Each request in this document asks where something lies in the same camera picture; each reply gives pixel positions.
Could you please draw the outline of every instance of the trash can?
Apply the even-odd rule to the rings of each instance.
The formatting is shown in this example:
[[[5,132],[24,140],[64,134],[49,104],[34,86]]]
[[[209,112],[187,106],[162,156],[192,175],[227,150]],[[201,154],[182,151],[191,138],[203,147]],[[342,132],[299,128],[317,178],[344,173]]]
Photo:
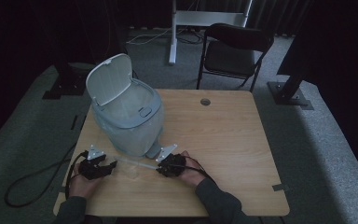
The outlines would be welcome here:
[[[156,157],[164,108],[156,90],[132,78],[130,57],[118,54],[100,63],[86,86],[94,118],[113,146],[131,156]]]

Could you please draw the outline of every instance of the black sleeve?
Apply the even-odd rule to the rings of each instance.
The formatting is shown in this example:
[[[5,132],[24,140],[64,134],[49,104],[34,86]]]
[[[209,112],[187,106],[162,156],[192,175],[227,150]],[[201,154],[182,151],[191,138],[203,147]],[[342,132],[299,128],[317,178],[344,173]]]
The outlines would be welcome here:
[[[69,197],[60,206],[52,224],[80,224],[84,221],[87,201],[82,197]]]
[[[213,224],[257,223],[255,217],[247,217],[242,212],[240,200],[222,191],[209,178],[205,178],[199,183],[196,194],[205,206]]]

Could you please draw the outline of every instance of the person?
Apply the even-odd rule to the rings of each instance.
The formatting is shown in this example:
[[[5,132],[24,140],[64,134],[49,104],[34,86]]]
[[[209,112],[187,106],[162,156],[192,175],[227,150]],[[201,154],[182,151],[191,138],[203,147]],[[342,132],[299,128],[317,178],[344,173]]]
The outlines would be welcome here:
[[[182,152],[181,155],[186,157],[186,166],[200,168],[200,164],[191,159],[187,151]],[[72,178],[69,188],[69,197],[61,204],[53,224],[83,223],[86,218],[87,199],[102,181],[102,178],[88,180],[83,175],[79,175],[78,164],[75,166],[74,173],[75,177]],[[195,188],[196,195],[209,214],[209,218],[201,219],[196,222],[197,224],[258,223],[255,217],[248,217],[242,212],[240,200],[230,193],[222,191],[211,178],[191,169],[185,169],[178,178]]]

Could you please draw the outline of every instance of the chair seat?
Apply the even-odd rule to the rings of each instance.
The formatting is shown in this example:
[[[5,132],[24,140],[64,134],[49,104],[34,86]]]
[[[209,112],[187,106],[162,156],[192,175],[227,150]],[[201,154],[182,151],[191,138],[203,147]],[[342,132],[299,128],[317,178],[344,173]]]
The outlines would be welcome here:
[[[247,49],[234,49],[220,41],[212,41],[205,55],[204,66],[211,72],[250,77],[255,73],[255,53]]]

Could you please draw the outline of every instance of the hand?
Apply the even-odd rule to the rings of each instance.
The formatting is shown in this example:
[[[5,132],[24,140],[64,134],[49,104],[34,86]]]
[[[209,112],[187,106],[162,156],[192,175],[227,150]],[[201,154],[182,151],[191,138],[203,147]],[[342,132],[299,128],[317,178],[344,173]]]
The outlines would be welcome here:
[[[199,170],[199,164],[189,158],[190,155],[187,151],[182,152],[181,155],[186,157],[186,166],[193,167]],[[179,179],[183,180],[185,183],[193,187],[196,187],[203,179],[206,178],[200,172],[191,169],[185,169],[178,177]]]
[[[86,200],[92,195],[97,189],[103,178],[88,180],[83,175],[79,174],[79,163],[74,167],[74,177],[71,179],[71,185],[69,187],[69,197],[78,196],[86,198]]]

